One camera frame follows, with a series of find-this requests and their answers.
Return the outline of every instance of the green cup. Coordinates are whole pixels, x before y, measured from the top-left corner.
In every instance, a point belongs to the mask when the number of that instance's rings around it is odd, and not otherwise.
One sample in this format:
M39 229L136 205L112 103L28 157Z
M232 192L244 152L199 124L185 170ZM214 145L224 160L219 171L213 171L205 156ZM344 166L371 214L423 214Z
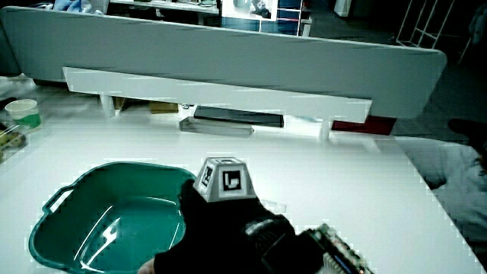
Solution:
M39 110L35 100L16 100L5 106L5 109L18 125L29 126L32 129L40 126Z

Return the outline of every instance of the white table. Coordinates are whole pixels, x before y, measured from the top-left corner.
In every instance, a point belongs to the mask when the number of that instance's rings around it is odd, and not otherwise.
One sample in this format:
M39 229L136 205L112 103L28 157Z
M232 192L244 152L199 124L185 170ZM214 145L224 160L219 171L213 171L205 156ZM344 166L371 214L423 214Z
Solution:
M142 7L160 8L160 9L173 9L180 11L195 11L198 15L198 24L204 25L204 14L218 15L218 8L215 5L204 6L197 3L182 3L182 2L169 2L164 0L153 0L150 2L137 2L133 0L110 0L110 3L135 5Z
M35 87L28 94L40 100L43 128L0 164L1 272L62 273L35 262L27 239L49 197L92 167L144 161L196 174L209 156L234 156L247 162L259 198L286 204L296 231L332 225L377 274L485 273L391 137L332 132L323 142L319 123L290 116L286 128L256 127L246 139L202 135L177 128L185 110L128 109L104 119L98 97Z

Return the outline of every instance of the gray shirt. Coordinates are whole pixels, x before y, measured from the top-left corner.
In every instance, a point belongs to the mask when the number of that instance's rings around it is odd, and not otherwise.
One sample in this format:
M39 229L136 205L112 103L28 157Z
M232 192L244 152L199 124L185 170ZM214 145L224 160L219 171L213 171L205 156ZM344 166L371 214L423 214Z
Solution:
M471 147L396 137L473 252L487 254L487 175Z

